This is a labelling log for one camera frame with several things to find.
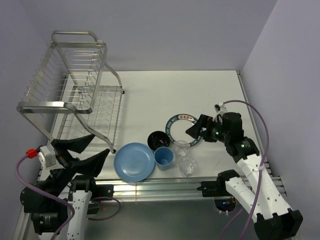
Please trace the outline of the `black and tan bowl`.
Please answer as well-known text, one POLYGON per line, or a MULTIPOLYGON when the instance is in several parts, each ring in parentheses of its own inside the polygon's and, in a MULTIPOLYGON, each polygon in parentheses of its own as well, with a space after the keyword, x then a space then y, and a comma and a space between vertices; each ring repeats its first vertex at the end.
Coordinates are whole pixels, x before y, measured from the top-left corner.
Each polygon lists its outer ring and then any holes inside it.
POLYGON ((169 147, 171 144, 169 136, 163 131, 154 131, 147 138, 147 145, 153 151, 160 147, 169 147))

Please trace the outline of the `blue plastic cup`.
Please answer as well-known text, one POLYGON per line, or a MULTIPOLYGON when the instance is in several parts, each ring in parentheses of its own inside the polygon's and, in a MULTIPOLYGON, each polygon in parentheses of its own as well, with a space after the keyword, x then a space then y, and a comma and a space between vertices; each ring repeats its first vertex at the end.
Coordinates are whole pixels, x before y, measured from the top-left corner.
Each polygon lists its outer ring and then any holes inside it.
POLYGON ((160 171, 166 171, 171 168, 174 161, 174 153, 168 147, 159 147, 154 152, 154 160, 160 171))

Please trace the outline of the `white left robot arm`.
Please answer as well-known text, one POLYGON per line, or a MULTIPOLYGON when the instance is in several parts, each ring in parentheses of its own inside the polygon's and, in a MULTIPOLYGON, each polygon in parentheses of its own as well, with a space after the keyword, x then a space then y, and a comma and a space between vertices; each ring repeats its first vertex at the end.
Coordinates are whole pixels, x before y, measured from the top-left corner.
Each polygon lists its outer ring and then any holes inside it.
POLYGON ((47 179, 25 187, 20 194, 23 210, 30 214, 35 233, 54 233, 66 222, 68 201, 59 196, 68 184, 71 184, 73 192, 79 190, 79 194, 86 200, 96 197, 98 188, 95 178, 100 174, 110 149, 106 148, 84 160, 70 153, 82 153, 94 138, 94 134, 89 134, 68 140, 54 139, 51 142, 53 150, 50 155, 62 168, 50 170, 47 179))

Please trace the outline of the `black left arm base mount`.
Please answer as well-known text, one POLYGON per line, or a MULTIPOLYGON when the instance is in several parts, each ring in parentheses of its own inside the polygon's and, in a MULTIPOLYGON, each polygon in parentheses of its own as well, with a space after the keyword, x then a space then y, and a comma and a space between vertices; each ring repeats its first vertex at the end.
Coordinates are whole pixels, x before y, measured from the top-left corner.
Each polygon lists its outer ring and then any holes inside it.
POLYGON ((87 214, 88 215, 95 215, 98 213, 101 207, 101 200, 93 200, 98 197, 113 197, 114 193, 114 186, 112 184, 103 184, 97 185, 94 192, 92 193, 87 214))

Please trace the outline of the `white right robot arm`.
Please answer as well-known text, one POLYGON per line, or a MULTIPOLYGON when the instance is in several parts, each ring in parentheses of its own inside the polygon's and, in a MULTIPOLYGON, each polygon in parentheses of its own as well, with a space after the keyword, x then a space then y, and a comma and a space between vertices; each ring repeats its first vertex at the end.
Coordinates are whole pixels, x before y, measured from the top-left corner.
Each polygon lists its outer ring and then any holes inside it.
POLYGON ((185 132, 194 139, 224 144, 251 187, 245 186, 235 170, 226 170, 218 174, 216 190, 230 194, 241 204, 260 240, 286 240, 297 234, 303 216, 299 210, 292 210, 278 191, 256 144, 244 135, 239 113, 226 112, 215 118, 202 114, 185 132))

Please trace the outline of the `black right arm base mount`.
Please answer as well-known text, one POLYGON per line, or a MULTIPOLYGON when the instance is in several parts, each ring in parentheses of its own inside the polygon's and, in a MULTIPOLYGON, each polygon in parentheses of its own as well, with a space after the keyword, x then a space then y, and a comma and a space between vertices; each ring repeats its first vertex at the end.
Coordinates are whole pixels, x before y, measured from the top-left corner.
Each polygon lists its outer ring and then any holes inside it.
POLYGON ((196 189, 201 191, 201 194, 204 198, 207 197, 232 197, 230 192, 226 189, 226 184, 232 183, 231 180, 225 181, 225 185, 221 182, 215 181, 202 181, 200 186, 196 189))

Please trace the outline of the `clear glass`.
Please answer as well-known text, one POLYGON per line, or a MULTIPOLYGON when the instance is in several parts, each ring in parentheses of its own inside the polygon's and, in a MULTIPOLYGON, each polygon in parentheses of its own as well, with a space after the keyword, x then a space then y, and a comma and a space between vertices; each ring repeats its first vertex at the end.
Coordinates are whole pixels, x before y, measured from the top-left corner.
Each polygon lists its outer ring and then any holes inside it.
POLYGON ((190 145, 184 140, 178 140, 173 144, 173 152, 178 158, 187 156, 189 150, 190 145))
POLYGON ((191 156, 183 156, 178 161, 178 167, 184 177, 190 177, 197 171, 197 162, 191 156))

